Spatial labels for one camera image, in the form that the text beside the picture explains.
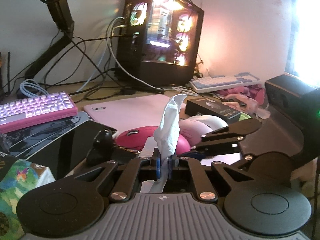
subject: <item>window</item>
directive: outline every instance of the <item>window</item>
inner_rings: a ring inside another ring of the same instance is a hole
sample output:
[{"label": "window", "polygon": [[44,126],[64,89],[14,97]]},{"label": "window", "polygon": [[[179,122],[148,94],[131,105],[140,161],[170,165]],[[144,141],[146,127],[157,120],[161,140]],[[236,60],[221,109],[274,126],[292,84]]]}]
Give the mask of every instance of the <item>window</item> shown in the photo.
[{"label": "window", "polygon": [[292,0],[292,8],[286,72],[320,87],[320,0]]}]

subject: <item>gray ribbed pad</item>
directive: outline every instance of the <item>gray ribbed pad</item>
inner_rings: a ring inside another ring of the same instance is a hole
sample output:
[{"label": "gray ribbed pad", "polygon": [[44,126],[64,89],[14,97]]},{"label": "gray ribbed pad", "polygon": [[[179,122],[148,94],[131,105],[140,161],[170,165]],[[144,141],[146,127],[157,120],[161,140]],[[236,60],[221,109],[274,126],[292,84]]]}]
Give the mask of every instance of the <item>gray ribbed pad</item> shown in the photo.
[{"label": "gray ribbed pad", "polygon": [[[41,240],[26,234],[21,240]],[[110,205],[93,227],[63,240],[261,240],[234,228],[213,204],[185,194],[138,193],[124,204]],[[308,239],[301,232],[281,240]]]}]

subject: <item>glass side panel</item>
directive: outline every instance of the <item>glass side panel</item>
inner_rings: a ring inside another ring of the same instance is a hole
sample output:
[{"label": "glass side panel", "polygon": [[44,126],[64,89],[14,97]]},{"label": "glass side panel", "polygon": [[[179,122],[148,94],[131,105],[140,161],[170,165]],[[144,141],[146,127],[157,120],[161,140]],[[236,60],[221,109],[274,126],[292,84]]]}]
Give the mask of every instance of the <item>glass side panel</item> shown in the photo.
[{"label": "glass side panel", "polygon": [[143,60],[188,65],[197,21],[192,5],[178,0],[153,0]]}]

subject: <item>mechanical keyboard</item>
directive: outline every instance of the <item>mechanical keyboard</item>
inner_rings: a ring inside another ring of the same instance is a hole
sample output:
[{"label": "mechanical keyboard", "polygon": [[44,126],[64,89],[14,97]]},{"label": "mechanical keyboard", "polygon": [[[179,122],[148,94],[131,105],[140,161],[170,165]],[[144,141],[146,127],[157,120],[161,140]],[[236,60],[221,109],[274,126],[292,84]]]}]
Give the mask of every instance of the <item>mechanical keyboard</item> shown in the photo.
[{"label": "mechanical keyboard", "polygon": [[260,84],[260,79],[249,72],[239,73],[234,76],[214,76],[192,79],[191,86],[196,93],[206,93],[239,86],[251,86]]},{"label": "mechanical keyboard", "polygon": [[78,108],[65,92],[25,98],[0,105],[0,132],[7,133],[77,113]]}]

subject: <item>pink mouse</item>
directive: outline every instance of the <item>pink mouse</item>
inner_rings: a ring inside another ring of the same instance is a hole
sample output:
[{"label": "pink mouse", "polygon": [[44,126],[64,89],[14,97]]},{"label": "pink mouse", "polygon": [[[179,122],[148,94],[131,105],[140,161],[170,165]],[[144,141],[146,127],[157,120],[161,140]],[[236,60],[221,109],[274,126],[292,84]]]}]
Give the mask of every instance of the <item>pink mouse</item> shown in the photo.
[{"label": "pink mouse", "polygon": [[[115,139],[115,143],[119,146],[141,151],[147,141],[147,138],[152,137],[153,132],[157,128],[157,126],[144,126],[125,131]],[[190,151],[190,144],[187,139],[180,134],[176,147],[176,154],[179,156],[188,151]]]},{"label": "pink mouse", "polygon": [[212,132],[212,129],[204,123],[196,120],[180,120],[180,134],[187,139],[191,146],[201,142],[201,135]]}]

